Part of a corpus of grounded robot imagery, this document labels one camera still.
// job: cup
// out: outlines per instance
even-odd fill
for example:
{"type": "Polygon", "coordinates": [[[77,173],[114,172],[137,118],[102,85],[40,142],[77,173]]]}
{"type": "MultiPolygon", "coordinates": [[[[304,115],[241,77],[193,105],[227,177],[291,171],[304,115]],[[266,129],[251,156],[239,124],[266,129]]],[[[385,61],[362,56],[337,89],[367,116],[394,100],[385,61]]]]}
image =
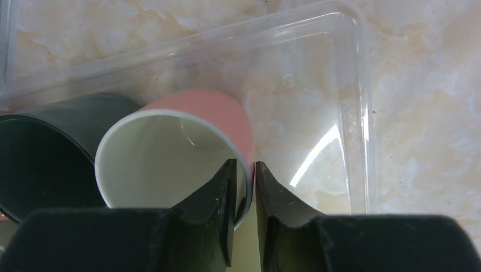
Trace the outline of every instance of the cup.
{"type": "Polygon", "coordinates": [[[169,208],[237,159],[237,228],[252,201],[254,136],[245,110],[211,89],[176,92],[109,129],[95,157],[108,207],[169,208]]]}
{"type": "Polygon", "coordinates": [[[40,208],[105,207],[97,147],[138,109],[126,97],[97,93],[0,116],[0,212],[21,223],[40,208]]]}

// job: black cup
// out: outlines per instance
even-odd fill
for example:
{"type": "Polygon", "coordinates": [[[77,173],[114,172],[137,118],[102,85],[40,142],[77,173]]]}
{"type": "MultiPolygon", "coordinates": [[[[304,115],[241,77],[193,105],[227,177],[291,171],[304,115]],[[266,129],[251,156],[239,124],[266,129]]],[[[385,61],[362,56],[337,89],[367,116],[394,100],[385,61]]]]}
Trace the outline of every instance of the black cup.
{"type": "Polygon", "coordinates": [[[51,207],[105,207],[94,158],[107,130],[140,105],[97,93],[0,116],[0,212],[23,222],[51,207]]]}

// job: plastic tray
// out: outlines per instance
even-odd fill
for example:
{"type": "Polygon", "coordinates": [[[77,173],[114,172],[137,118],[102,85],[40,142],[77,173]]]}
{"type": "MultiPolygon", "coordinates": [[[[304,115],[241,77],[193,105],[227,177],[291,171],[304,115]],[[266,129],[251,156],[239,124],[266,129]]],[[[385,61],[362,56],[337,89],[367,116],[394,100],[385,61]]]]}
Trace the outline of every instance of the plastic tray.
{"type": "Polygon", "coordinates": [[[326,1],[18,80],[10,75],[9,26],[0,109],[94,92],[146,104],[186,88],[216,88],[245,107],[257,160],[279,182],[322,212],[372,213],[365,25],[354,5],[326,1]]]}

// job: white cup rim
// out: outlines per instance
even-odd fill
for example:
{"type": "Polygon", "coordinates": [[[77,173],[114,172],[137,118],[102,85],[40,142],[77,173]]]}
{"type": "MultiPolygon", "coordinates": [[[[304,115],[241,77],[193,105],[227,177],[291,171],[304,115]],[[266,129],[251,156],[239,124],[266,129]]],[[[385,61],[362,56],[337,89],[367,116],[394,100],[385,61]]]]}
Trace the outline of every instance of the white cup rim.
{"type": "MultiPolygon", "coordinates": [[[[133,122],[135,120],[138,120],[140,118],[144,117],[151,117],[151,116],[171,116],[171,117],[178,117],[182,119],[186,119],[195,123],[198,123],[207,129],[209,129],[212,133],[214,133],[216,136],[221,138],[229,147],[229,149],[234,153],[238,163],[242,167],[242,170],[244,172],[244,179],[245,179],[245,184],[246,184],[246,205],[244,206],[244,209],[241,213],[241,217],[237,222],[235,222],[234,229],[236,230],[240,224],[244,221],[247,212],[249,211],[252,203],[252,195],[254,191],[254,182],[252,179],[252,174],[250,172],[249,166],[247,165],[246,160],[242,156],[242,153],[239,151],[237,146],[225,135],[220,129],[216,128],[214,125],[212,125],[210,122],[199,118],[195,115],[182,112],[179,110],[173,110],[173,109],[145,109],[145,110],[140,110],[138,112],[134,112],[124,118],[122,118],[120,121],[115,123],[105,134],[105,136],[102,138],[100,141],[99,147],[97,149],[97,153],[95,154],[95,162],[98,162],[100,157],[103,155],[103,147],[106,145],[106,142],[110,139],[112,134],[117,132],[119,128],[125,126],[126,124],[133,122]]],[[[95,163],[95,177],[97,181],[97,186],[99,187],[100,194],[102,195],[102,198],[104,199],[105,203],[109,208],[112,207],[112,205],[109,203],[108,197],[104,194],[105,188],[103,188],[102,183],[99,181],[100,176],[102,173],[102,169],[99,168],[98,163],[95,163]]],[[[240,211],[236,211],[235,218],[237,218],[237,215],[240,211]]]]}

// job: marble countertop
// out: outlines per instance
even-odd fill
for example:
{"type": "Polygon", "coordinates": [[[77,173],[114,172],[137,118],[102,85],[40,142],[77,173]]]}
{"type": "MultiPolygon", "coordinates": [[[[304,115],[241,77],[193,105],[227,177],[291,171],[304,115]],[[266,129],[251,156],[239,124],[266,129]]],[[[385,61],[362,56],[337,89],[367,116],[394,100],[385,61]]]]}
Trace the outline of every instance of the marble countertop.
{"type": "MultiPolygon", "coordinates": [[[[14,77],[311,2],[22,0],[14,77]]],[[[481,2],[353,2],[368,21],[378,211],[453,216],[481,249],[481,2]]]]}

